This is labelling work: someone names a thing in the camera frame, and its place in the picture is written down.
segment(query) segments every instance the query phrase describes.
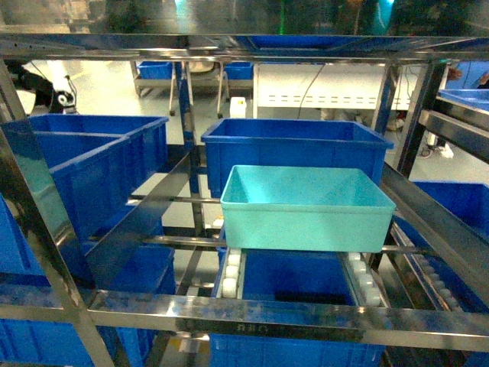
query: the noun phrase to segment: stacked bins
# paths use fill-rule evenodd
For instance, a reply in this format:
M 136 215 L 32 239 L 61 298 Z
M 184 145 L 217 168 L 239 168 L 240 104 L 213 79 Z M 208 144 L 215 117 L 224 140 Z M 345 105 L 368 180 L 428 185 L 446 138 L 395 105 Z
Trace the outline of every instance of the stacked bins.
M 236 164 L 358 168 L 380 183 L 393 144 L 356 122 L 223 119 L 202 135 L 212 197 Z
M 168 80 L 171 79 L 173 63 L 167 61 L 143 61 L 138 65 L 142 79 Z
M 479 235 L 489 238 L 489 187 L 482 183 L 415 182 L 415 184 L 470 226 Z M 425 239 L 404 219 L 394 217 L 396 223 L 419 247 L 429 248 Z M 440 258 L 426 256 L 446 287 L 455 295 L 463 310 L 487 312 L 483 302 Z
M 124 215 L 125 209 L 130 209 L 125 208 L 125 203 L 131 188 L 144 182 L 165 163 L 166 121 L 78 115 L 31 119 L 57 189 L 81 239 L 86 239 L 101 225 L 107 229 L 113 226 L 114 213 L 123 208 Z M 44 182 L 38 186 L 39 190 L 35 187 L 33 194 L 40 205 L 49 208 L 53 186 Z M 59 306 L 12 213 L 16 216 L 17 210 L 0 197 L 0 272 L 8 274 L 0 284 L 0 303 L 8 303 L 12 297 L 28 302 L 39 296 L 46 298 L 46 307 Z M 161 234 L 160 223 L 155 231 Z M 22 293 L 25 287 L 31 291 Z M 173 250 L 152 245 L 141 247 L 109 290 L 174 294 Z M 115 330 L 105 327 L 99 330 L 109 351 L 115 353 Z M 131 365 L 142 367 L 156 332 L 123 328 L 117 332 Z M 0 346 L 0 360 L 93 365 L 75 330 L 66 323 L 0 320 Z
M 229 80 L 253 79 L 252 63 L 229 63 L 225 66 L 224 71 L 228 74 Z
M 243 299 L 354 305 L 335 253 L 248 250 Z M 277 323 L 294 323 L 283 313 Z M 384 346 L 211 335 L 211 367 L 374 367 Z
M 85 251 L 91 247 L 90 243 L 83 246 Z M 109 290 L 174 294 L 173 254 L 173 249 L 157 245 L 141 246 L 112 282 Z M 34 284 L 36 288 L 29 294 L 19 294 L 16 288 L 9 289 L 9 284 Z M 17 292 L 15 293 L 17 299 L 39 294 L 52 300 L 51 303 L 46 304 L 46 307 L 57 305 L 57 298 L 51 293 L 44 277 L 10 275 L 0 285 L 0 296 L 5 296 L 9 291 Z M 113 330 L 100 327 L 99 331 L 113 355 L 115 353 Z M 117 333 L 128 354 L 131 366 L 143 367 L 157 332 L 118 328 Z M 0 345 L 2 346 L 0 360 L 6 362 L 93 366 L 76 331 L 67 323 L 0 320 Z
M 167 162 L 168 117 L 42 115 L 30 118 L 36 132 L 71 132 L 125 136 L 130 145 L 125 150 L 128 183 L 138 188 Z
M 30 118 L 76 234 L 87 239 L 167 161 L 168 118 Z

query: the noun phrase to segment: person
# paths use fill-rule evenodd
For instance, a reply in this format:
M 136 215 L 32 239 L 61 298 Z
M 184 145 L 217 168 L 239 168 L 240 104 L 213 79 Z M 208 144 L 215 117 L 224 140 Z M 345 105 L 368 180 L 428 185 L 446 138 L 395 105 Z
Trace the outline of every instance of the person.
M 489 73 L 485 73 L 481 76 L 477 89 L 489 89 Z

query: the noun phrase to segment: metal shelf frame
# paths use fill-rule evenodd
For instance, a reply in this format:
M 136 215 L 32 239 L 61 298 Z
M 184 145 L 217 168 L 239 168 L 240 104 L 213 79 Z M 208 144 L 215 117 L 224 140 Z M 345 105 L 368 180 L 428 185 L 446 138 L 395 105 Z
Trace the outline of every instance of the metal shelf frame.
M 173 47 L 175 47 L 175 40 L 181 41 L 178 37 L 156 37 L 156 39 L 164 41 L 165 44 L 172 44 Z M 160 330 L 147 365 L 157 365 L 161 351 L 164 350 L 164 345 L 171 336 L 197 339 L 202 334 L 208 333 L 489 352 L 489 315 L 450 312 L 449 307 L 443 302 L 439 305 L 434 305 L 432 302 L 423 303 L 419 297 L 427 297 L 427 295 L 423 294 L 423 291 L 416 291 L 415 287 L 409 289 L 407 293 L 416 292 L 418 298 L 410 297 L 408 308 L 396 307 L 393 297 L 390 299 L 391 307 L 350 307 L 186 296 L 188 289 L 195 285 L 192 283 L 193 275 L 202 251 L 213 251 L 216 246 L 224 245 L 222 241 L 211 238 L 202 220 L 202 205 L 216 203 L 216 200 L 203 199 L 200 193 L 198 174 L 201 172 L 202 158 L 196 147 L 193 102 L 188 84 L 188 61 L 195 60 L 199 52 L 200 56 L 197 58 L 211 57 L 221 58 L 221 60 L 280 58 L 280 53 L 273 55 L 271 52 L 265 55 L 256 54 L 253 57 L 250 57 L 249 52 L 244 53 L 239 50 L 197 52 L 190 50 L 187 45 L 183 42 L 177 49 L 150 53 L 152 60 L 169 60 L 170 56 L 178 59 L 175 63 L 175 73 L 184 138 L 183 155 L 165 179 L 147 196 L 136 198 L 140 203 L 109 234 L 99 240 L 86 261 L 81 255 L 79 241 L 59 195 L 54 196 L 51 203 L 60 218 L 57 225 L 53 226 L 48 221 L 49 212 L 33 193 L 32 183 L 40 176 L 47 178 L 48 186 L 54 184 L 5 65 L 0 63 L 0 116 L 3 122 L 0 124 L 0 192 L 17 208 L 20 214 L 19 220 L 27 223 L 27 227 L 23 228 L 29 245 L 50 282 L 52 292 L 59 300 L 57 307 L 42 307 L 42 300 L 20 301 L 12 298 L 9 304 L 0 304 L 0 317 L 71 323 L 94 364 L 102 367 L 125 365 L 127 357 L 122 349 L 118 353 L 120 359 L 112 360 L 96 329 L 97 326 Z M 13 54 L 8 48 L 3 50 L 5 56 Z M 118 55 L 119 60 L 134 60 L 140 57 L 139 53 L 131 53 L 127 50 L 112 50 L 102 55 L 97 52 L 87 52 L 82 48 L 76 49 L 76 47 L 63 48 L 57 53 L 46 50 L 37 51 L 37 54 L 33 51 L 32 54 L 45 58 L 99 59 Z M 287 56 L 287 52 L 284 51 L 283 54 L 303 62 L 310 62 L 311 57 L 314 57 L 312 54 L 297 52 Z M 483 302 L 489 305 L 487 240 L 476 235 L 408 180 L 425 129 L 447 138 L 469 153 L 487 159 L 485 150 L 474 151 L 471 148 L 473 147 L 471 139 L 476 138 L 478 147 L 484 142 L 487 147 L 489 139 L 487 139 L 487 132 L 482 131 L 480 126 L 476 127 L 470 123 L 470 116 L 475 113 L 477 118 L 474 120 L 477 121 L 484 121 L 489 116 L 485 116 L 485 112 L 474 112 L 463 106 L 457 106 L 458 112 L 454 110 L 450 115 L 450 112 L 440 106 L 436 101 L 436 92 L 445 72 L 446 60 L 431 60 L 432 57 L 436 57 L 436 53 L 433 55 L 429 60 L 421 62 L 415 57 L 404 58 L 400 55 L 396 58 L 395 54 L 386 56 L 380 51 L 371 54 L 375 60 L 387 64 L 373 125 L 380 133 L 385 132 L 397 87 L 396 76 L 403 62 L 422 64 L 403 131 L 402 147 L 396 157 L 396 167 L 384 168 L 381 188 L 397 204 L 400 214 L 428 240 L 432 246 L 429 254 L 438 255 L 450 264 Z M 478 51 L 479 57 L 483 55 L 489 57 L 487 52 Z M 368 55 L 355 56 L 355 53 L 347 53 L 341 57 L 343 61 L 354 62 Z M 316 58 L 315 62 L 318 59 L 331 62 L 340 60 L 336 54 L 331 53 L 319 56 L 316 53 Z M 468 117 L 462 121 L 461 115 Z M 31 155 L 36 157 L 34 160 L 36 170 L 32 170 L 19 159 L 22 155 L 20 147 L 23 147 L 23 151 L 25 147 L 29 147 Z M 190 183 L 191 197 L 179 198 L 178 194 L 187 182 Z M 145 223 L 151 222 L 148 219 L 162 216 L 170 204 L 176 201 L 192 204 L 195 237 L 180 235 L 148 238 L 147 228 L 145 228 Z M 410 256 L 416 253 L 426 254 L 426 250 L 412 247 L 400 239 L 401 237 L 399 229 L 393 226 L 381 255 L 371 256 L 373 269 L 379 275 L 376 276 L 376 281 L 381 288 L 385 288 L 386 294 L 389 294 L 387 283 L 384 282 L 381 269 L 376 266 L 382 254 L 387 254 L 389 260 L 397 267 L 406 265 L 405 272 L 400 271 L 397 274 L 400 278 L 404 277 L 405 284 L 409 284 L 409 279 L 406 277 L 413 274 L 414 278 L 411 279 L 421 282 L 421 277 L 415 276 L 416 269 L 410 263 Z M 105 286 L 117 275 L 138 245 L 148 240 L 174 248 L 186 248 L 193 252 L 177 294 L 172 296 L 104 291 Z M 76 264 L 67 261 L 68 257 L 63 256 L 66 253 L 78 254 Z M 294 319 L 302 322 L 275 323 L 274 320 L 279 320 L 284 312 L 300 315 L 301 317 Z

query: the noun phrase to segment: metal frame post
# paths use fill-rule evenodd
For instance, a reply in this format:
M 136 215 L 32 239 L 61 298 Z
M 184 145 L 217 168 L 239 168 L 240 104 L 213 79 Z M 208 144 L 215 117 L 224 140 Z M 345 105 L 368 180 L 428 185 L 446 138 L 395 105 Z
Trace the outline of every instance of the metal frame post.
M 193 198 L 201 197 L 199 174 L 197 173 L 200 165 L 200 156 L 196 144 L 196 126 L 193 118 L 193 101 L 190 95 L 189 63 L 175 63 L 176 84 L 178 85 L 178 98 L 180 104 L 180 118 L 182 119 L 183 145 L 190 152 L 190 165 L 192 175 L 189 180 L 190 196 Z M 202 204 L 192 203 L 193 221 L 196 228 L 196 235 L 205 234 L 204 219 L 202 214 Z
M 0 125 L 0 191 L 13 203 L 29 246 L 61 302 L 66 322 L 72 323 L 95 365 L 115 366 L 70 273 L 70 263 L 63 260 L 62 252 L 69 251 L 74 257 L 72 269 L 77 281 L 93 288 L 78 238 L 3 62 L 0 62 L 0 96 L 3 122 L 24 120 Z M 49 193 L 49 207 L 35 194 L 39 191 Z M 53 211 L 56 219 L 50 218 Z
M 405 177 L 411 174 L 425 132 L 425 127 L 419 124 L 419 117 L 424 109 L 432 109 L 445 68 L 446 62 L 433 61 L 423 66 L 419 72 L 399 148 L 394 158 L 394 167 Z
M 384 135 L 392 111 L 392 102 L 396 95 L 397 83 L 402 73 L 402 67 L 389 63 L 385 66 L 382 76 L 381 89 L 377 98 L 377 107 L 372 118 L 372 128 Z

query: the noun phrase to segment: metal rail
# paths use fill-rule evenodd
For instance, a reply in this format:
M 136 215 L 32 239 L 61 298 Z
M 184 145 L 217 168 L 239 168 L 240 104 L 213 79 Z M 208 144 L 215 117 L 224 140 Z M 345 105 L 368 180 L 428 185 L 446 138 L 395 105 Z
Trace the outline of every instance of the metal rail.
M 100 294 L 89 313 L 104 326 L 489 352 L 485 314 L 118 292 Z
M 423 111 L 419 123 L 435 135 L 489 163 L 489 131 L 435 111 Z
M 175 168 L 124 219 L 86 255 L 99 288 L 110 286 L 144 237 L 170 207 L 188 182 L 191 167 L 186 155 Z
M 387 164 L 381 188 L 436 253 L 489 304 L 489 241 Z

